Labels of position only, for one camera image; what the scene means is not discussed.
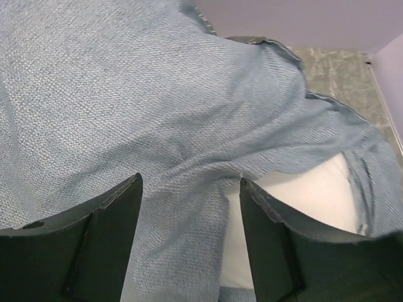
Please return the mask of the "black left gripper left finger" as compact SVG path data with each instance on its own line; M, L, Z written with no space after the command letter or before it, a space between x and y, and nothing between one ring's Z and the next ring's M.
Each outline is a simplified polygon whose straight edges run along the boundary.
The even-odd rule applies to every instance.
M119 301L143 180L22 228L1 230L2 301Z

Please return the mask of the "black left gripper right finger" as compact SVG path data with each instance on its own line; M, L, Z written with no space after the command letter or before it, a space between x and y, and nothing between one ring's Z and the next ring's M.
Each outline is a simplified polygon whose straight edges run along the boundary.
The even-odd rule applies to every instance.
M257 301L401 301L402 233L346 232L248 179L240 205Z

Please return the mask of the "white pillow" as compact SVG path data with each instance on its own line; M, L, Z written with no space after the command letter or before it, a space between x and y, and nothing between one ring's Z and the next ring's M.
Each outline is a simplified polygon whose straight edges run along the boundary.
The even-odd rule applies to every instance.
M301 174L270 172L258 179L266 192L306 215L338 229L355 233L357 218L348 181L348 166L342 154ZM220 285L252 289L253 280L241 216L238 185L225 192L229 220L224 240Z

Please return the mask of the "blue pillowcase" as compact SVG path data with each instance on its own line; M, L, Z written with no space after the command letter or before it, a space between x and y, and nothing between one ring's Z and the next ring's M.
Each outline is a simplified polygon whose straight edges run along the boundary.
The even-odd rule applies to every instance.
M378 129L308 92L273 40L218 37L189 1L1 2L1 227L142 174L124 301L251 299L219 281L240 175L347 172L350 229L402 228L400 169Z

